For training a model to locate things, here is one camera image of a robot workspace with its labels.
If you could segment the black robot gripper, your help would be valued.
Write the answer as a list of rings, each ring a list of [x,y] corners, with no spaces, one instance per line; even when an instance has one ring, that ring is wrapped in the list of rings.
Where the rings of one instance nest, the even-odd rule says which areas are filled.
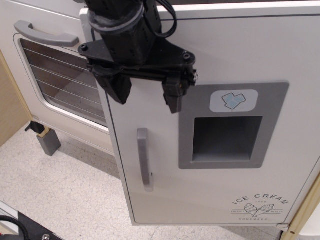
[[[196,84],[196,57],[190,51],[153,35],[144,26],[119,36],[102,35],[83,43],[78,52],[99,85],[117,103],[126,104],[131,78],[162,82],[164,99],[172,114],[182,110],[183,96]]]

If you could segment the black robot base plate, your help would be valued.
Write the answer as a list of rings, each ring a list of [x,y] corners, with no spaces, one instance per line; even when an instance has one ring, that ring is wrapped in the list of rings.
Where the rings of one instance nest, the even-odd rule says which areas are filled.
[[[45,228],[41,224],[35,222],[28,216],[24,215],[21,212],[18,212],[18,220],[25,226],[27,229],[30,240],[61,240],[58,235],[49,229]]]

